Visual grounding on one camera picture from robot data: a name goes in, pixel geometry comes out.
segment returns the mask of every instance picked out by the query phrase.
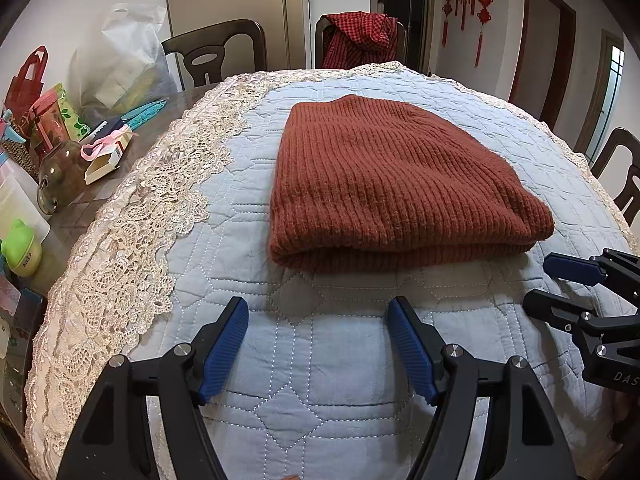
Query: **white translucent plastic bag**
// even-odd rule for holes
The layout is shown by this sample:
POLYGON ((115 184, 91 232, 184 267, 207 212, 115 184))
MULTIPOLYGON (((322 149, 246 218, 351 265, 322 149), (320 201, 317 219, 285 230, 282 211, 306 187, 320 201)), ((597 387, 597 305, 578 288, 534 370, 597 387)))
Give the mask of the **white translucent plastic bag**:
POLYGON ((116 4, 78 47, 67 95, 91 126, 177 91, 158 39, 165 16, 164 7, 116 4))

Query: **floral lace pattern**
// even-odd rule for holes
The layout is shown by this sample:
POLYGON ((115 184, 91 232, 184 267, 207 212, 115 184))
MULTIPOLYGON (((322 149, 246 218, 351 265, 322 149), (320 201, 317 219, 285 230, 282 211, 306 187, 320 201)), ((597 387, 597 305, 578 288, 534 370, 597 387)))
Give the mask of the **floral lace pattern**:
MULTIPOLYGON (((244 113, 269 90, 294 82, 402 70, 408 69, 390 62, 352 70, 261 72, 228 78, 174 121, 137 161, 74 246, 64 275, 50 290, 45 320, 34 339, 26 388, 26 447, 39 478, 55 478, 66 441, 105 362, 134 348, 155 316, 172 310, 169 296, 174 280, 167 273, 166 253, 176 237, 207 219, 206 197, 191 188, 223 171, 232 160, 224 143, 244 128, 244 113)), ((629 246, 637 251, 622 214, 591 175, 583 156, 571 152, 546 124, 519 108, 446 81, 490 105, 507 108, 547 133, 594 187, 629 246)))

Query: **pink bow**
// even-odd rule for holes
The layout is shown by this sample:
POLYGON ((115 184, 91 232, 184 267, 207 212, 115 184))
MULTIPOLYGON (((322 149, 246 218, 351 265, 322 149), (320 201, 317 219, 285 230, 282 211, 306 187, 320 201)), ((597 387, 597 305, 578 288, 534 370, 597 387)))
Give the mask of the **pink bow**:
POLYGON ((113 130, 109 135, 96 140, 93 144, 84 145, 80 150, 80 155, 82 156, 82 158, 84 158, 84 160, 95 160, 102 154, 107 146, 118 143, 125 134, 135 136, 138 135, 130 130, 113 130), (91 153, 89 155, 87 155, 87 153, 84 151, 88 148, 91 148, 91 153))

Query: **small cardboard box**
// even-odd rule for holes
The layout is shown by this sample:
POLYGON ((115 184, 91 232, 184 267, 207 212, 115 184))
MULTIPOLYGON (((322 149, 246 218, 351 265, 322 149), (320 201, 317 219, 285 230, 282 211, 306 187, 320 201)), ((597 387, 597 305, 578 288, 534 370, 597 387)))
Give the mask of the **small cardboard box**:
POLYGON ((107 173, 111 173, 118 166, 122 153, 129 145, 131 137, 133 137, 131 128, 125 126, 123 130, 125 131, 123 136, 116 143, 106 146, 100 156, 84 172, 84 181, 87 185, 104 177, 107 173))

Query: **plaid shirt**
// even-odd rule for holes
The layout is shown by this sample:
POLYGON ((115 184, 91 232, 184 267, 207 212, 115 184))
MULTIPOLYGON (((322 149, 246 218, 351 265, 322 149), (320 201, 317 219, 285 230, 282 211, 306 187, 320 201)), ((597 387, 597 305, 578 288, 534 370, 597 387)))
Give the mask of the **plaid shirt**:
POLYGON ((328 14, 336 29, 324 30, 322 68, 353 68, 396 58, 397 20, 374 12, 328 14))

